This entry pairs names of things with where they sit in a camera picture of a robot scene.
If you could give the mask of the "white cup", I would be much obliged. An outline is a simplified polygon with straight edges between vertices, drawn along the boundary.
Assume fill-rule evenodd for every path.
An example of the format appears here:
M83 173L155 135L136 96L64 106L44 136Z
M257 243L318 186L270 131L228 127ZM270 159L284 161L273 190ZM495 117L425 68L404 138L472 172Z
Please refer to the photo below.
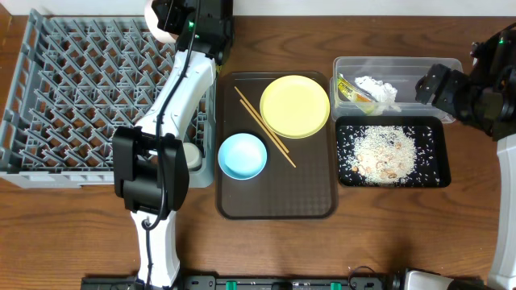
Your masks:
M190 171L197 171L202 166L202 152L193 143L183 143L185 160Z

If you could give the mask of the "rice food waste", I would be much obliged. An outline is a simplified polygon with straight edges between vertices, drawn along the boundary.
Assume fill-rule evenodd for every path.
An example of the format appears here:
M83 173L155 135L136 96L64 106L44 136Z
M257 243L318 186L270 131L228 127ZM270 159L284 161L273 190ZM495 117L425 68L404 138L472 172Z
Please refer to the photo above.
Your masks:
M339 126L339 181L346 186L437 187L434 132L428 126Z

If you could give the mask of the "light blue bowl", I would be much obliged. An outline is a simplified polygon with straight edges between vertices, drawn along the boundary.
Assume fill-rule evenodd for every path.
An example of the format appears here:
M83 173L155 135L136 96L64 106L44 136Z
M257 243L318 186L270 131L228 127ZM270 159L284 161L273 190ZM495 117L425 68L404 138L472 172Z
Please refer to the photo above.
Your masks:
M238 133L226 138L218 150L218 165L234 180L258 176L268 160L264 143L255 135Z

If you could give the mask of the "wooden chopstick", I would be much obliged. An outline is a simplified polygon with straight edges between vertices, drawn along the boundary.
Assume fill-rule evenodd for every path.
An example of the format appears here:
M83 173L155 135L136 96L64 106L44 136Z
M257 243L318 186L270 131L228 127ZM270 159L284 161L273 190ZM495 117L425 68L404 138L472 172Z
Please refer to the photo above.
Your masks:
M256 121L256 123L259 125L259 127L262 129L262 131L268 136L268 138L273 142L273 144L276 146L276 148L279 150L279 152L289 161L289 163L292 165L292 167L297 168L297 165L291 160L291 158L288 156L288 153L286 150L284 150L281 145L273 138L271 133L268 131L268 129L265 128L265 125L258 119L258 117L252 112L249 105L247 105L244 100L239 100L240 104L243 105L245 110L252 116L252 118Z
M257 110L254 108L254 106L251 104L251 102L243 95L243 93L235 86L234 87L237 94L240 96L240 99L244 100L244 102L250 106L252 112L258 117L258 119L265 125L265 128L268 129L268 131L271 133L273 138L281 145L281 147L286 150L286 152L289 154L289 149L286 147L286 145L283 144L283 142L279 139L279 137L268 127L268 125L265 123L264 119L261 117L261 115L257 112Z

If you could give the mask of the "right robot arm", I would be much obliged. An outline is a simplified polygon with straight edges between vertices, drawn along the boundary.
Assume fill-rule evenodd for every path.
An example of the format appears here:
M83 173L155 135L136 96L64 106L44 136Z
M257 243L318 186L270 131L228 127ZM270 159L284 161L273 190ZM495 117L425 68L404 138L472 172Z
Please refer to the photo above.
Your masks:
M497 245L486 287L515 288L515 25L474 42L470 74L434 64L415 86L415 100L431 103L497 143L501 204Z

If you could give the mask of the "green snack bar wrapper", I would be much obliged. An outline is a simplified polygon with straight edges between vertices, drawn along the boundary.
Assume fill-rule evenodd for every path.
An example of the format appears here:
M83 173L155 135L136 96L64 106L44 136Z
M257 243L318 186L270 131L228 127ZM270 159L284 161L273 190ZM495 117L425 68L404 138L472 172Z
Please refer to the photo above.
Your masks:
M337 78L337 88L339 92L346 97L350 102L354 103L362 112L367 115L372 115L377 106L376 99L370 94L358 87L339 74Z

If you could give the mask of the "yellow plate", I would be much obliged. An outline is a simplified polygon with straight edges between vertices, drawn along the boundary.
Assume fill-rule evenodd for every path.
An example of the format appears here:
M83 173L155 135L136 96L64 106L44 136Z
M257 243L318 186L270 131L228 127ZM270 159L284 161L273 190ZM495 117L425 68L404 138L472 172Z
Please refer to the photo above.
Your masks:
M324 88L313 79L288 75L271 82L260 98L260 115L277 135L304 139L321 130L330 114Z

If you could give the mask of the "white tissue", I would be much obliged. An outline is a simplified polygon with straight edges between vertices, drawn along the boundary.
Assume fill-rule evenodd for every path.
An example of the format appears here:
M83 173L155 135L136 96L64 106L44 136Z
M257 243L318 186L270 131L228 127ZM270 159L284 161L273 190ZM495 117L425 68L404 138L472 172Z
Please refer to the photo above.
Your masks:
M371 115L380 115L387 109L392 109L396 112L401 112L402 109L395 104L397 89L390 83L377 81L370 76L356 77L355 83L359 89L368 93L377 104Z

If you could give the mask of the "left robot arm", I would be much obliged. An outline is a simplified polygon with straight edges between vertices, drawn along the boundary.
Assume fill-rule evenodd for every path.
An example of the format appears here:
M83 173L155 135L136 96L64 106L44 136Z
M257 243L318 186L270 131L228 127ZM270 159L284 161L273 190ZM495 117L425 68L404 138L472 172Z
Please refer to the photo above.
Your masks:
M171 289L180 271L177 211L189 189L184 139L201 98L235 39L232 0L149 1L144 19L152 36L176 48L173 68L148 112L115 130L114 191L131 213L139 239L135 289Z

